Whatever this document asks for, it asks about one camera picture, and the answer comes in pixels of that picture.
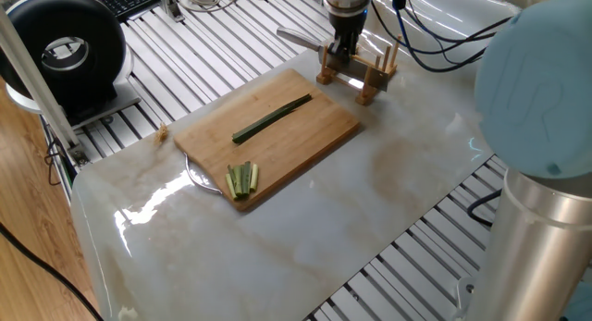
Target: wooden cutting board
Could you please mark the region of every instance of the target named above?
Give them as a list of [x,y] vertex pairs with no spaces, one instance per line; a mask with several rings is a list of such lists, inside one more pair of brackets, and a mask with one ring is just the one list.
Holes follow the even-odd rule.
[[[307,93],[313,99],[243,144],[232,134]],[[283,71],[252,93],[235,98],[175,136],[175,144],[216,183],[239,211],[263,201],[284,183],[330,154],[358,130],[360,121],[294,69]],[[233,201],[227,165],[259,166],[257,191]]]

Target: knife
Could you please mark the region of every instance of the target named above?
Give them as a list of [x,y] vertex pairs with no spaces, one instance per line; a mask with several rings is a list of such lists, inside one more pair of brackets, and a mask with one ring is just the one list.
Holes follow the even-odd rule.
[[[277,28],[276,34],[290,42],[314,50],[318,53],[318,61],[320,63],[323,62],[323,45],[317,40],[307,37],[298,31],[283,27]],[[327,67],[357,80],[363,80],[366,71],[368,70],[368,66],[364,62],[354,59],[350,59],[349,62],[343,62],[332,54],[327,54]],[[390,77],[388,73],[375,68],[370,68],[368,85],[375,87],[380,91],[386,91],[389,86],[389,80]]]

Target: white marble surface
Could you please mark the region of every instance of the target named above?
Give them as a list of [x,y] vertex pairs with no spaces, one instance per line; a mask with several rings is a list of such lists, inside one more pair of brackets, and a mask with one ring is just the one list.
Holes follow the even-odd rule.
[[[369,19],[370,31],[375,25]],[[285,68],[314,82],[319,65],[305,52],[173,123],[171,134]],[[72,215],[101,313],[302,320],[492,155],[477,126],[474,79],[475,67],[430,74],[400,54],[388,93],[368,107],[349,87],[319,85],[362,130],[248,214],[191,184],[172,137],[160,148],[148,137],[85,167]]]

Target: green vegetable stick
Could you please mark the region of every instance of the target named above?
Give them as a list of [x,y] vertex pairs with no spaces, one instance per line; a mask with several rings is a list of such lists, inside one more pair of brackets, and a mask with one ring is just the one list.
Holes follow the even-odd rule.
[[226,174],[226,183],[228,184],[228,188],[230,189],[230,195],[232,195],[232,199],[237,200],[239,196],[237,196],[237,193],[234,192],[234,183],[232,183],[232,178],[230,177],[229,173]]
[[230,175],[230,179],[232,180],[232,188],[237,185],[237,181],[234,179],[234,172],[232,171],[232,166],[228,165],[228,174]]
[[249,194],[249,184],[251,183],[251,162],[244,163],[242,174],[242,193]]
[[254,122],[251,126],[244,128],[243,130],[232,135],[232,141],[236,144],[241,144],[248,139],[252,138],[257,132],[271,126],[274,122],[285,117],[291,113],[294,109],[308,103],[313,97],[310,94],[306,94],[303,97],[294,100],[293,102],[287,103],[275,111],[267,114],[258,121]]
[[251,191],[257,190],[257,180],[259,179],[259,166],[257,164],[253,164],[253,169],[251,172]]
[[242,186],[241,186],[241,166],[234,166],[232,168],[234,171],[234,192],[237,193],[237,196],[242,196]]

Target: metal rod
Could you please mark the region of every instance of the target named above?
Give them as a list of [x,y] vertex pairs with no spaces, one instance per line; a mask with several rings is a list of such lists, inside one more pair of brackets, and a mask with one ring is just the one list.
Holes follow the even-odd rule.
[[49,90],[27,47],[20,39],[5,10],[2,7],[0,9],[2,9],[0,12],[0,47],[27,87],[32,99],[41,108],[43,116],[47,119],[57,138],[67,149],[77,148],[81,151],[78,137]]
[[165,10],[166,14],[173,18],[176,22],[180,22],[185,18],[181,15],[181,10],[179,9],[179,4],[177,0],[161,0],[162,1],[162,8]]

